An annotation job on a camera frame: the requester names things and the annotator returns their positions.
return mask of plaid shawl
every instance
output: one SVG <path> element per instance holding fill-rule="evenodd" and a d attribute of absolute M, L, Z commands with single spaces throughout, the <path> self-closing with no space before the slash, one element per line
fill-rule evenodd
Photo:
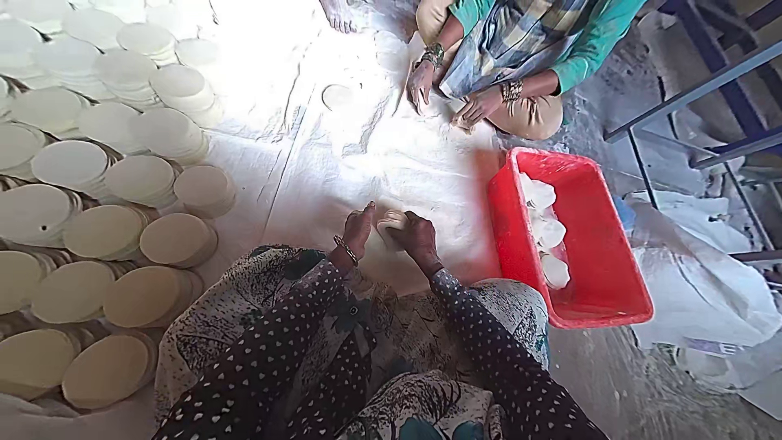
<path fill-rule="evenodd" d="M 440 90 L 458 99 L 550 67 L 583 29 L 589 13 L 581 12 L 592 5 L 594 0 L 497 0 L 462 40 Z"/>

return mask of dough ball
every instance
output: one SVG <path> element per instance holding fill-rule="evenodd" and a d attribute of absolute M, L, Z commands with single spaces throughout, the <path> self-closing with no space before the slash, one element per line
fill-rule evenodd
<path fill-rule="evenodd" d="M 543 266 L 543 275 L 546 277 L 546 284 L 549 288 L 561 289 L 568 285 L 568 281 L 570 281 L 568 263 L 552 254 L 543 254 L 543 257 L 540 258 L 540 264 Z"/>

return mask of beige trousers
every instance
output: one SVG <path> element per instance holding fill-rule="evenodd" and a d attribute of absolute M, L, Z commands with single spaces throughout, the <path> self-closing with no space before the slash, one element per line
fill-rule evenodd
<path fill-rule="evenodd" d="M 454 0 L 421 0 L 415 12 L 415 21 L 418 23 L 418 32 L 427 45 L 437 39 L 445 26 L 449 15 L 448 6 L 453 2 Z M 445 53 L 439 76 L 435 75 L 436 82 L 442 79 L 442 75 L 454 60 L 460 44 L 461 40 Z M 524 98 L 515 101 L 511 106 L 502 106 L 488 119 L 500 130 L 512 135 L 530 140 L 548 139 L 562 124 L 562 100 L 559 96 Z"/>

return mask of bare foot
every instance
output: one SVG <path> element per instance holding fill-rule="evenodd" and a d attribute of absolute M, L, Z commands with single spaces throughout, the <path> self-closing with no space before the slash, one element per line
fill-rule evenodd
<path fill-rule="evenodd" d="M 347 5 L 347 0 L 321 0 L 326 19 L 337 31 L 350 34 L 356 31 L 353 13 Z"/>

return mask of stack of dough discs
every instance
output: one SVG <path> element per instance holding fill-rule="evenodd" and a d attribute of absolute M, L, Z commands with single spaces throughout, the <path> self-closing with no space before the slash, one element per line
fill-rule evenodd
<path fill-rule="evenodd" d="M 71 10 L 67 0 L 8 0 L 8 13 L 42 34 L 63 30 L 63 18 Z"/>
<path fill-rule="evenodd" d="M 125 23 L 143 23 L 146 20 L 144 0 L 90 0 L 94 8 L 112 13 Z"/>
<path fill-rule="evenodd" d="M 131 119 L 138 111 L 120 103 L 101 103 L 79 116 L 79 131 L 90 139 L 102 142 L 122 154 L 143 154 L 149 150 L 131 135 Z"/>
<path fill-rule="evenodd" d="M 152 74 L 149 83 L 167 106 L 181 111 L 199 127 L 212 128 L 222 121 L 223 107 L 197 69 L 165 66 Z"/>
<path fill-rule="evenodd" d="M 21 310 L 30 303 L 38 284 L 56 268 L 31 254 L 0 251 L 0 315 Z"/>
<path fill-rule="evenodd" d="M 174 183 L 174 193 L 185 208 L 200 218 L 216 218 L 229 212 L 236 200 L 233 181 L 215 167 L 191 167 Z"/>
<path fill-rule="evenodd" d="M 166 29 L 177 40 L 194 38 L 198 35 L 196 22 L 178 3 L 147 7 L 146 14 L 147 23 Z"/>
<path fill-rule="evenodd" d="M 150 207 L 166 207 L 177 201 L 176 173 L 165 160 L 154 156 L 131 156 L 106 172 L 106 185 L 117 197 Z"/>
<path fill-rule="evenodd" d="M 33 52 L 43 44 L 41 35 L 18 20 L 0 20 L 0 74 L 15 78 L 29 88 L 57 85 L 33 60 Z"/>
<path fill-rule="evenodd" d="M 136 142 L 182 165 L 198 164 L 209 153 L 201 129 L 174 109 L 152 109 L 131 121 Z"/>
<path fill-rule="evenodd" d="M 79 136 L 77 119 L 89 105 L 86 98 L 64 88 L 30 90 L 11 104 L 11 117 L 59 139 L 68 139 Z"/>
<path fill-rule="evenodd" d="M 148 266 L 128 272 L 109 289 L 106 319 L 120 327 L 165 327 L 201 294 L 203 283 L 189 271 Z"/>
<path fill-rule="evenodd" d="M 157 65 L 140 53 L 113 49 L 95 61 L 95 72 L 104 85 L 123 103 L 136 110 L 159 106 L 160 99 L 149 86 Z"/>
<path fill-rule="evenodd" d="M 151 347 L 142 334 L 115 334 L 95 342 L 65 372 L 65 399 L 77 408 L 100 409 L 129 397 L 153 378 L 157 350 Z"/>
<path fill-rule="evenodd" d="M 212 41 L 200 38 L 181 40 L 176 47 L 177 58 L 185 66 L 202 69 L 215 68 L 220 61 L 220 49 Z"/>
<path fill-rule="evenodd" d="M 115 280 L 112 269 L 98 261 L 78 261 L 41 281 L 30 310 L 52 324 L 82 323 L 101 316 L 103 299 Z"/>
<path fill-rule="evenodd" d="M 54 186 L 33 184 L 0 193 L 0 237 L 19 244 L 64 247 L 65 225 L 81 199 Z"/>
<path fill-rule="evenodd" d="M 95 76 L 100 51 L 90 43 L 61 37 L 35 50 L 34 58 L 59 83 L 93 99 L 111 99 L 114 94 Z"/>
<path fill-rule="evenodd" d="M 120 47 L 117 34 L 125 23 L 112 13 L 93 8 L 77 9 L 65 15 L 63 29 L 73 38 L 86 41 L 101 50 Z"/>
<path fill-rule="evenodd" d="M 0 124 L 0 174 L 35 180 L 30 162 L 48 139 L 37 128 L 23 124 Z"/>
<path fill-rule="evenodd" d="M 166 29 L 150 23 L 126 24 L 117 34 L 117 42 L 127 50 L 149 57 L 158 66 L 177 62 L 177 40 Z"/>
<path fill-rule="evenodd" d="M 149 83 L 167 106 L 184 114 L 204 111 L 215 100 L 209 83 L 193 67 L 165 66 L 149 77 Z"/>
<path fill-rule="evenodd" d="M 8 113 L 11 111 L 11 103 L 13 102 L 19 91 L 10 82 L 3 78 L 0 78 L 0 121 L 8 120 Z"/>
<path fill-rule="evenodd" d="M 0 342 L 0 393 L 32 400 L 63 382 L 79 353 L 72 338 L 59 330 L 20 333 Z"/>
<path fill-rule="evenodd" d="M 138 241 L 149 218 L 133 207 L 103 205 L 77 215 L 65 228 L 68 251 L 98 260 L 133 260 L 142 256 Z"/>
<path fill-rule="evenodd" d="M 190 214 L 169 214 L 144 229 L 141 248 L 161 265 L 188 268 L 204 263 L 217 249 L 217 233 Z"/>
<path fill-rule="evenodd" d="M 98 200 L 111 192 L 104 175 L 116 158 L 91 142 L 69 140 L 54 142 L 38 152 L 31 161 L 33 175 L 41 182 L 81 191 Z"/>

